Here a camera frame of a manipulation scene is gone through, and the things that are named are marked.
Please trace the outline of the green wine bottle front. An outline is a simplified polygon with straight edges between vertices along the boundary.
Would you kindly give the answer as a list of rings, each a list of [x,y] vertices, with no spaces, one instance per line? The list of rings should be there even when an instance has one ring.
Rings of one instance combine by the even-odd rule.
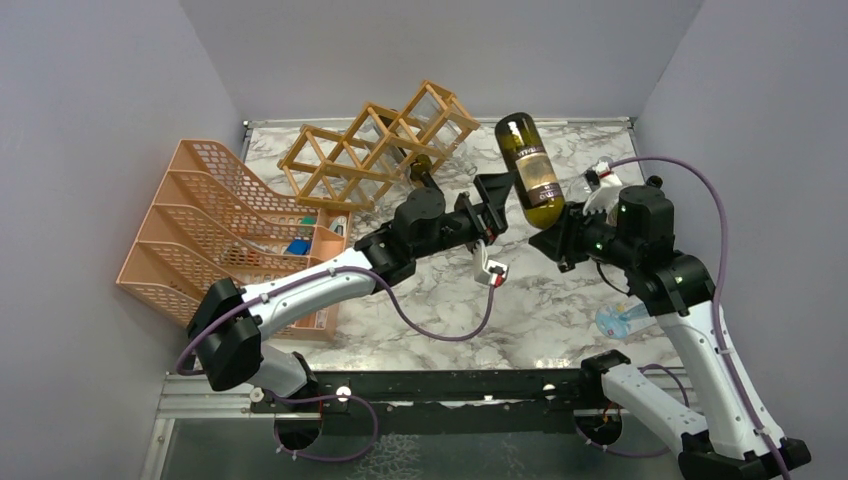
[[[528,223],[540,230],[561,215],[565,198],[533,118],[516,112],[495,125],[495,138],[507,169],[516,173],[515,190]]]

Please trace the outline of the dark green wine bottle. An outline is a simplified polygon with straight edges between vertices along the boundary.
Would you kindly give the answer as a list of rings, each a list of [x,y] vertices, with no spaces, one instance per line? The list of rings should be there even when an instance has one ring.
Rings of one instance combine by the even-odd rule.
[[[389,143],[385,146],[376,160],[377,168],[382,173],[391,174],[394,177],[400,178],[400,174],[395,173],[394,170],[405,162],[407,156],[407,150]],[[414,151],[413,159],[406,166],[404,176],[411,184],[423,185],[429,188],[438,188],[438,185],[435,183],[431,175],[432,167],[433,165],[429,156],[421,152]]]

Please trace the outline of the clear square glass bottle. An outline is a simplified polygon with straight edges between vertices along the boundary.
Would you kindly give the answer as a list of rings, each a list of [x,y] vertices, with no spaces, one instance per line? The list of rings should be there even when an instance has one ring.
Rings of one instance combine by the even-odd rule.
[[[455,96],[425,94],[412,110],[420,123],[418,138],[439,151],[432,160],[433,170],[442,167],[468,136],[480,127]]]

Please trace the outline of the wooden wine rack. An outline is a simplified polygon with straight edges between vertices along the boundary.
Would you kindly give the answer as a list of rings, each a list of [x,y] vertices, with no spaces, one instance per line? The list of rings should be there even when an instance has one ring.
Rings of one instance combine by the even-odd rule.
[[[439,151],[418,138],[420,123],[412,115],[414,107],[427,93],[444,98],[455,96],[466,109],[457,94],[424,80],[399,110],[367,102],[342,131],[302,125],[292,146],[277,162],[295,200],[308,207],[351,211],[353,207],[346,206],[344,200],[362,179],[388,183],[406,179],[405,169],[414,151],[429,156],[432,162]],[[376,165],[389,143],[408,151],[405,162],[394,170],[400,178],[382,173]]]

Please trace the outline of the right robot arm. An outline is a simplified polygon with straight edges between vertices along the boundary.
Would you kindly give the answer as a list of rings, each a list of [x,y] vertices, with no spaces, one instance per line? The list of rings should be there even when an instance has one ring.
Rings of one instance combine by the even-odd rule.
[[[630,411],[676,457],[686,479],[771,479],[811,461],[804,441],[789,438],[754,390],[741,395],[732,380],[751,382],[733,356],[723,319],[713,313],[715,285],[705,265],[674,247],[674,206],[658,188],[628,186],[618,195],[617,222],[586,215],[572,204],[529,243],[560,270],[598,260],[621,269],[628,293],[645,304],[672,342],[695,389],[693,411],[657,387],[621,353],[586,359],[579,398],[608,400]]]

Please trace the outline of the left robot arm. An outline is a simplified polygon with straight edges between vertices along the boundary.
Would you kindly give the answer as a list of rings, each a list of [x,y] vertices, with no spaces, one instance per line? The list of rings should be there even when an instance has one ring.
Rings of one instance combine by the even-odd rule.
[[[297,352],[269,347],[267,340],[324,308],[390,293],[415,273],[418,259],[459,246],[474,256],[476,281],[493,293],[508,268],[489,259],[486,248],[508,228],[505,204],[515,180],[512,172],[477,175],[473,183],[480,202],[461,193],[453,211],[447,211],[444,194],[434,185],[417,188],[390,221],[317,266],[244,287],[231,278],[214,282],[186,328],[178,374],[194,375],[187,360],[195,357],[198,374],[215,391],[249,384],[273,393],[290,410],[306,408],[317,391],[307,362]]]

